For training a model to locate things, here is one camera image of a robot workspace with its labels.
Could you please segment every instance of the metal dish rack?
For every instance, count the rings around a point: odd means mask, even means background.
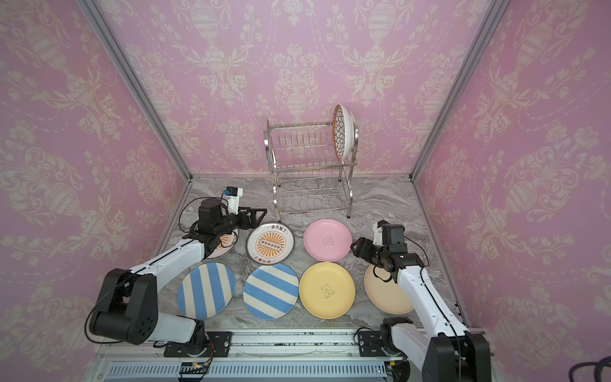
[[[335,153],[332,122],[270,126],[268,121],[263,137],[278,220],[281,214],[330,210],[347,210],[350,217],[356,124],[354,145],[343,161]]]

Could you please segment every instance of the robotic arm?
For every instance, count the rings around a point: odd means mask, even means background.
[[[227,187],[223,192],[227,206],[220,198],[204,199],[199,220],[173,248],[128,270],[110,271],[91,312],[90,332],[135,345],[145,341],[187,343],[191,355],[203,352],[208,343],[203,321],[159,313],[157,294],[182,271],[207,258],[221,243],[221,236],[259,226],[267,210],[239,207],[242,195],[241,188]]]
[[[404,227],[382,220],[373,231],[373,241],[361,237],[352,244],[354,255],[390,273],[388,282],[407,294],[427,334],[408,318],[387,318],[380,326],[385,351],[402,351],[422,371],[423,381],[491,381],[488,342],[471,334],[443,301],[420,257],[408,253]]]

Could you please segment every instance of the pink wallpaper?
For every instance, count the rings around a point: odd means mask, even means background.
[[[564,381],[611,354],[609,15],[512,1],[420,179],[508,381]]]
[[[103,276],[152,254],[183,180],[73,0],[0,2],[0,370],[81,381]]]
[[[267,172],[262,132],[360,127],[360,172],[408,173],[489,0],[97,0],[195,174]]]

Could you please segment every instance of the blue and white striped plate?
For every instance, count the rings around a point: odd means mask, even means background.
[[[178,308],[185,317],[203,320],[229,303],[235,290],[233,272],[221,263],[207,263],[192,270],[178,289]]]
[[[287,314],[299,297],[299,280],[284,264],[262,265],[244,285],[244,304],[255,317],[273,320]]]

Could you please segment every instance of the dish rack upper shelf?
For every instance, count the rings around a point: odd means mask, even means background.
[[[270,126],[268,121],[263,133],[272,173],[333,169],[357,163],[359,130],[356,125],[354,144],[346,160],[337,157],[332,122]]]

